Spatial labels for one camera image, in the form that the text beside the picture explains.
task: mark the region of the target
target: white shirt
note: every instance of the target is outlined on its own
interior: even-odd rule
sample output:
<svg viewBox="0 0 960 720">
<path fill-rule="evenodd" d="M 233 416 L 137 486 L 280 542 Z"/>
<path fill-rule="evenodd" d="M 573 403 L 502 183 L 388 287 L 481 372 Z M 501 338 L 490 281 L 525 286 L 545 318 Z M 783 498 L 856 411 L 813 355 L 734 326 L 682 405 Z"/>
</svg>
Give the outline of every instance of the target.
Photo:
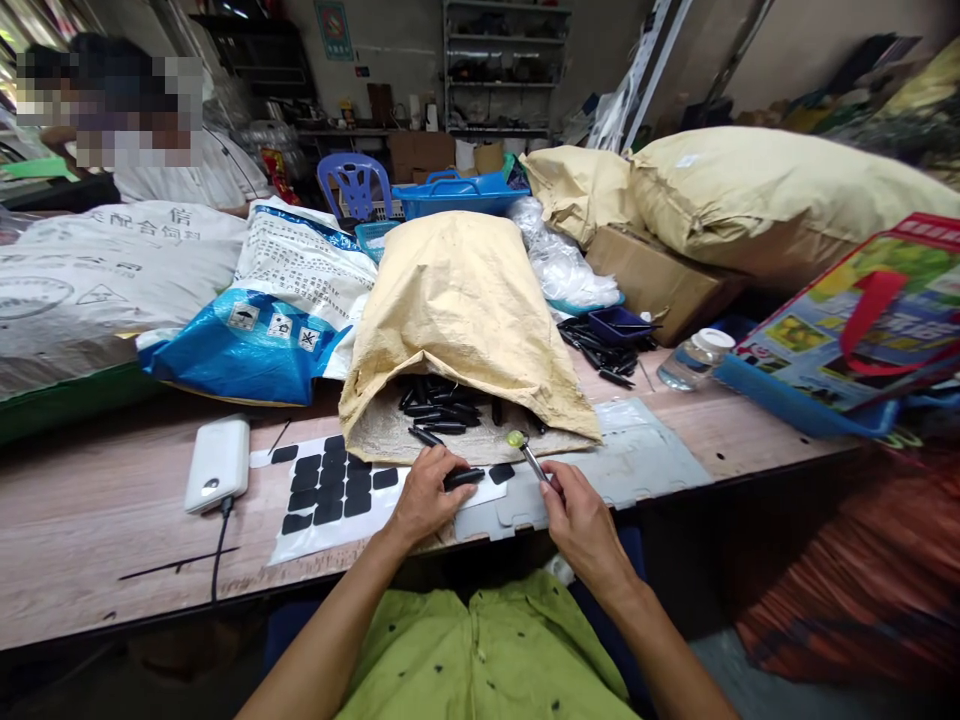
<svg viewBox="0 0 960 720">
<path fill-rule="evenodd" d="M 113 182 L 123 202 L 193 202 L 226 210 L 275 194 L 260 168 L 229 137 L 203 130 L 195 138 L 197 167 L 115 168 Z"/>
</svg>

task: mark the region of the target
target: black hair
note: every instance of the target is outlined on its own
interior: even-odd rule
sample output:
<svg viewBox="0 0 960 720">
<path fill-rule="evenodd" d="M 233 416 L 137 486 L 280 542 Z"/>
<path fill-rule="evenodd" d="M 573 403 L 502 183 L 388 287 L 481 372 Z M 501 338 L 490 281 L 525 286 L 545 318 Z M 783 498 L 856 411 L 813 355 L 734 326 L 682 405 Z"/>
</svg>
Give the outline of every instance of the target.
<svg viewBox="0 0 960 720">
<path fill-rule="evenodd" d="M 33 43 L 17 57 L 17 77 L 59 80 L 72 77 L 74 69 L 68 55 L 38 43 Z"/>
<path fill-rule="evenodd" d="M 70 78 L 79 90 L 103 98 L 107 112 L 176 112 L 179 100 L 166 91 L 166 79 L 154 72 L 154 59 L 122 37 L 79 33 L 67 52 L 31 45 L 19 63 L 23 77 Z"/>
</svg>

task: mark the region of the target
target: green shirt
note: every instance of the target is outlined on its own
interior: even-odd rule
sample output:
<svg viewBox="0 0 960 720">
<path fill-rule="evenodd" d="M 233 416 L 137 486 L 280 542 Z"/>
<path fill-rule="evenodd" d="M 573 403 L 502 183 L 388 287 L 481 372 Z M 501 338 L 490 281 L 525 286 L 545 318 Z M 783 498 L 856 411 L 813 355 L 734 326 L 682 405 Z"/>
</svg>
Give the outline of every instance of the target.
<svg viewBox="0 0 960 720">
<path fill-rule="evenodd" d="M 546 572 L 463 603 L 390 590 L 340 718 L 636 718 L 573 596 Z"/>
</svg>

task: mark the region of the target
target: warning symbol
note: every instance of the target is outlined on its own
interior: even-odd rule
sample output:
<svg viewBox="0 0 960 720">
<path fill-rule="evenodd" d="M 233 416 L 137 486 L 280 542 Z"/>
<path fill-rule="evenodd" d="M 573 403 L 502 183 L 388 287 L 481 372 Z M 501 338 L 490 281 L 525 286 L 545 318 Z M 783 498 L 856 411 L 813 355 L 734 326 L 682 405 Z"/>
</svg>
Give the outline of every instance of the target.
<svg viewBox="0 0 960 720">
<path fill-rule="evenodd" d="M 302 347 L 307 352 L 313 352 L 313 349 L 317 346 L 317 337 L 320 335 L 316 330 L 311 330 L 308 327 L 300 328 L 300 347 Z"/>
<path fill-rule="evenodd" d="M 267 328 L 267 335 L 270 337 L 289 338 L 290 331 L 293 330 L 293 320 L 286 315 L 274 313 L 270 318 L 270 327 Z"/>
<path fill-rule="evenodd" d="M 90 292 L 81 295 L 77 299 L 77 305 L 89 305 L 95 302 L 110 302 L 116 300 L 126 302 L 127 299 L 123 297 L 123 295 L 115 293 L 106 285 L 97 285 Z"/>
<path fill-rule="evenodd" d="M 247 305 L 246 303 L 234 303 L 227 325 L 238 330 L 253 330 L 259 316 L 260 308 L 255 308 L 253 305 Z"/>
</svg>

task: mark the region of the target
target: shelving unit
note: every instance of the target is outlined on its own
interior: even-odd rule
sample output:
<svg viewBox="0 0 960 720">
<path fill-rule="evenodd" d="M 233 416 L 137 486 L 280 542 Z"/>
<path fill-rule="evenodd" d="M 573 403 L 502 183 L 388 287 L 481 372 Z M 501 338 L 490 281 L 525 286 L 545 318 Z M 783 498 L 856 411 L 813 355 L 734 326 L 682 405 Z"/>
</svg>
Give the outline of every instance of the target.
<svg viewBox="0 0 960 720">
<path fill-rule="evenodd" d="M 572 8 L 493 0 L 442 2 L 447 131 L 461 136 L 549 136 L 546 118 L 552 91 L 563 75 Z M 469 69 L 471 62 L 475 63 L 474 69 L 500 73 L 503 79 L 456 79 L 455 75 L 463 71 L 465 64 Z M 517 74 L 528 74 L 531 80 L 517 80 Z M 473 113 L 474 117 L 464 118 L 466 128 L 454 126 L 454 106 L 464 98 L 469 98 L 474 108 L 479 102 L 486 102 L 483 123 L 477 122 L 477 113 Z M 528 99 L 540 106 L 543 117 L 523 117 L 524 102 Z M 507 117 L 531 127 L 503 127 L 503 113 L 495 108 L 504 107 L 516 108 L 517 112 L 510 112 Z"/>
</svg>

